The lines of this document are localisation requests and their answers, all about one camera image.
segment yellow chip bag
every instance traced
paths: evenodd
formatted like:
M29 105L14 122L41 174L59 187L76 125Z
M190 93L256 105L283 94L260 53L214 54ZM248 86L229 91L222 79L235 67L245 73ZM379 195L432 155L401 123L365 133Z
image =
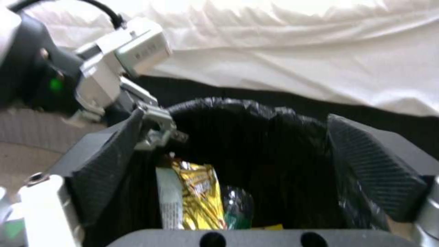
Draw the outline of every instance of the yellow chip bag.
M183 186L183 228L227 229L220 184L213 167L174 160L172 168Z

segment black trash bag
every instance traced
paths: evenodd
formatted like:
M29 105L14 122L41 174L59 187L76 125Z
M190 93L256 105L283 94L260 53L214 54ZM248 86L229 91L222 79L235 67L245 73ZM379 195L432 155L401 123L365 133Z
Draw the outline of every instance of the black trash bag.
M135 152L112 200L87 227L85 246L161 228L155 165L171 151L186 161L212 164L220 184L250 193L253 227L346 228L325 124L246 100L198 99L169 111L178 129L189 134L188 143Z

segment black cable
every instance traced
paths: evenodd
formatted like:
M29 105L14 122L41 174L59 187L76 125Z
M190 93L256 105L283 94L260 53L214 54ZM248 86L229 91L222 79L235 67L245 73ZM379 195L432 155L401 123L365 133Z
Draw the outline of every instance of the black cable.
M110 20L111 20L111 23L113 24L114 29L118 29L124 25L125 21L123 20L122 16L116 14L107 5L100 3L96 0L80 0L80 1L89 3L89 4L97 7L98 9L102 10L103 12L105 12L110 17Z
M37 2L40 2L41 0L23 0L23 1L18 1L14 4L11 4L8 8L9 10L11 10L12 12L20 12L21 10L23 10L26 7L29 7L32 4L35 4ZM86 3L89 3L97 8L99 8L100 10L102 10L103 12L105 12L111 20L111 23L113 24L113 27L115 29L118 29L122 26L124 26L125 21L123 20L121 15L116 14L113 10L111 10L107 5L100 3L96 0L79 0L79 1L83 1Z

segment screw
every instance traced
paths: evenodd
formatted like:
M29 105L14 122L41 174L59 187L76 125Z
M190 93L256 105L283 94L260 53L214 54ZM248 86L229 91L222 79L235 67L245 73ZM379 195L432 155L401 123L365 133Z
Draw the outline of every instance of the screw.
M44 48L40 49L40 55L41 55L41 57L43 57L44 60L49 59L49 52Z
M30 176L26 181L26 185L28 187L33 186L33 185L37 185L43 181L49 180L49 174L46 173L35 173L34 175Z

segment white bedsheet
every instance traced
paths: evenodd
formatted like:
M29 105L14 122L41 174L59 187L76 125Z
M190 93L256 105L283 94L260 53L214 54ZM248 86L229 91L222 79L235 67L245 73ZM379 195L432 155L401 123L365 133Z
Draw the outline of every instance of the white bedsheet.
M437 0L102 2L163 26L174 55L151 75L439 116ZM27 12L64 47L112 30L105 14L76 0Z

